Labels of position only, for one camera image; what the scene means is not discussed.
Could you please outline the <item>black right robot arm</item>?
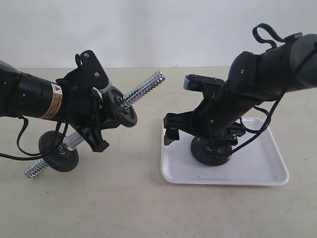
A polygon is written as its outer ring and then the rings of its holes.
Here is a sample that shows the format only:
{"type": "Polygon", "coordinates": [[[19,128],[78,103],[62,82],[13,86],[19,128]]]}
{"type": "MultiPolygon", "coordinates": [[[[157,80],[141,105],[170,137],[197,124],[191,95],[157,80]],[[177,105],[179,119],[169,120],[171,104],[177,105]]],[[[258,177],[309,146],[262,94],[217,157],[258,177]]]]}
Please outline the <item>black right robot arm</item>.
{"type": "Polygon", "coordinates": [[[237,120],[251,108],[276,100],[282,92],[316,87],[316,46],[316,34],[294,34],[284,45],[260,55],[242,52],[226,80],[187,75],[184,89],[202,92],[204,98],[192,111],[165,116],[164,144],[178,140],[183,131],[216,148],[236,145],[244,134],[237,120]]]}

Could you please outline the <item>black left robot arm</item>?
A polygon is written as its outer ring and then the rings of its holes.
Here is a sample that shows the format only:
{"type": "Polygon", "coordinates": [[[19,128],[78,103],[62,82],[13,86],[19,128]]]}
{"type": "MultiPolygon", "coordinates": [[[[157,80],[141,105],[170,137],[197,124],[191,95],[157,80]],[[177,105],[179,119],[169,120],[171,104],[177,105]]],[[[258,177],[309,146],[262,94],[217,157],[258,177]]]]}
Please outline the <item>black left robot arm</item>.
{"type": "Polygon", "coordinates": [[[108,147],[101,131],[124,125],[120,94],[97,59],[76,59],[77,68],[51,82],[0,63],[0,115],[56,121],[71,126],[93,149],[108,147]]]}

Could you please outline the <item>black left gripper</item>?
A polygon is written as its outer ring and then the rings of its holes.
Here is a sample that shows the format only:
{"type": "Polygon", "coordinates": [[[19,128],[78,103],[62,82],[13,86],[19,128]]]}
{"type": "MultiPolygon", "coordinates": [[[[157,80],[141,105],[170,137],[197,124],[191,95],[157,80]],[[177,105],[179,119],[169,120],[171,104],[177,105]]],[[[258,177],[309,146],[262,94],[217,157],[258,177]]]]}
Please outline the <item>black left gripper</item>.
{"type": "Polygon", "coordinates": [[[103,152],[109,143],[103,139],[101,129],[117,128],[122,124],[122,111],[104,109],[104,100],[99,90],[80,90],[77,84],[78,69],[69,72],[65,77],[56,80],[62,87],[62,106],[55,116],[59,131],[64,123],[64,131],[72,126],[89,144],[93,152],[103,152]]]}

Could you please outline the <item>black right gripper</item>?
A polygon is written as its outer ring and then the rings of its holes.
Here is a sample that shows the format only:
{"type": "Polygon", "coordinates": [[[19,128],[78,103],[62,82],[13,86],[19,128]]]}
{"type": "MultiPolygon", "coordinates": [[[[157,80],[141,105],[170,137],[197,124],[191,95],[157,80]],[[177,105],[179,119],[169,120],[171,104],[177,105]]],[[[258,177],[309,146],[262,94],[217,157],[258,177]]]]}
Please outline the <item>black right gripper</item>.
{"type": "Polygon", "coordinates": [[[247,97],[236,94],[204,96],[192,111],[164,117],[165,146],[179,141],[179,132],[198,137],[214,148],[236,146],[246,130],[236,121],[247,112],[247,97]]]}

